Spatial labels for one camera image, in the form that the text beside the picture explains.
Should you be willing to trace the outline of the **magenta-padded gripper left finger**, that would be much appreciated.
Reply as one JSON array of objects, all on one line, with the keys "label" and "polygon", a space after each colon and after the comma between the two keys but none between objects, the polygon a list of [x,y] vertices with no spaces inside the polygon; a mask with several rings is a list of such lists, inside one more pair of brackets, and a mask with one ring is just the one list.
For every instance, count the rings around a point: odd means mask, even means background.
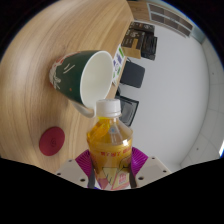
[{"label": "magenta-padded gripper left finger", "polygon": [[67,160],[56,175],[84,188],[95,187],[95,174],[90,152],[85,150],[76,159]]}]

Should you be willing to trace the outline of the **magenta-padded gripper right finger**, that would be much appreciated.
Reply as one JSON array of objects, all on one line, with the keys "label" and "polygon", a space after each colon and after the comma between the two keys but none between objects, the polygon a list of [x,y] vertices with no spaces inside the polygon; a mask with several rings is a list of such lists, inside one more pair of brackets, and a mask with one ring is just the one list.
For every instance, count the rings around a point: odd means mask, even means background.
[{"label": "magenta-padded gripper right finger", "polygon": [[156,157],[148,157],[139,149],[132,148],[130,186],[132,189],[140,188],[157,181],[171,171]]}]

